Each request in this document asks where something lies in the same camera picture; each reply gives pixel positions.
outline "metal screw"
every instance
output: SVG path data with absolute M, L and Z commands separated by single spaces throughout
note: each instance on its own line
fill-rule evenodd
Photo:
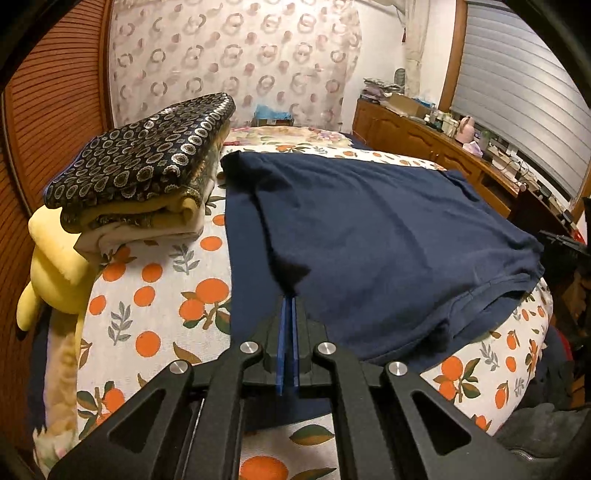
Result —
M 322 342 L 316 348 L 322 355 L 332 355 L 336 352 L 336 345 L 330 342 Z
M 408 372 L 408 367 L 406 366 L 406 364 L 403 364 L 402 362 L 392 362 L 388 365 L 388 370 L 390 370 L 390 373 L 392 375 L 401 377 L 403 375 L 406 375 L 406 373 Z
M 189 364 L 185 360 L 175 360 L 170 364 L 170 367 L 168 368 L 175 375 L 180 375 L 187 371 L 187 368 L 189 368 Z
M 240 345 L 240 350 L 243 353 L 255 353 L 258 350 L 258 343 L 256 342 L 244 342 Z

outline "wooden desk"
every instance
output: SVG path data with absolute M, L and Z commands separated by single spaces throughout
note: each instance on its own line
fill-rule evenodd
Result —
M 513 208 L 519 193 L 517 185 L 447 135 L 364 100 L 357 101 L 353 135 L 376 150 L 423 158 L 448 170 L 461 171 L 482 198 L 505 218 Z

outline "stack of clothes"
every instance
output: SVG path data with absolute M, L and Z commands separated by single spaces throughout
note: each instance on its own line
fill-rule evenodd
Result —
M 229 118 L 227 93 L 171 105 L 91 140 L 47 186 L 44 203 L 80 233 L 89 260 L 125 242 L 199 234 Z
M 386 82 L 380 79 L 364 78 L 365 87 L 359 98 L 372 103 L 380 103 L 390 97 L 393 93 L 404 93 L 404 86 L 393 82 Z

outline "bedspread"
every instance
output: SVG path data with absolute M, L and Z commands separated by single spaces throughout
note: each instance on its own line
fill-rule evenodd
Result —
M 257 145 L 225 147 L 222 154 L 233 150 L 296 150 L 441 169 L 426 160 L 347 148 Z M 222 183 L 219 174 L 200 237 L 124 245 L 111 255 L 116 267 L 95 282 L 77 381 L 81 439 L 171 361 L 207 362 L 228 348 L 232 298 Z M 551 315 L 542 279 L 499 328 L 421 376 L 492 435 L 534 375 Z M 245 436 L 241 478 L 338 479 L 334 436 L 330 415 Z

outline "white curtain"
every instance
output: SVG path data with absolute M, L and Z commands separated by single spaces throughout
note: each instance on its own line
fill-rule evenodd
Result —
M 406 83 L 405 94 L 418 96 L 421 87 L 421 61 L 429 24 L 430 0 L 406 0 Z
M 336 130 L 360 49 L 353 0 L 115 0 L 115 123 L 225 91 L 235 126 L 260 103 Z

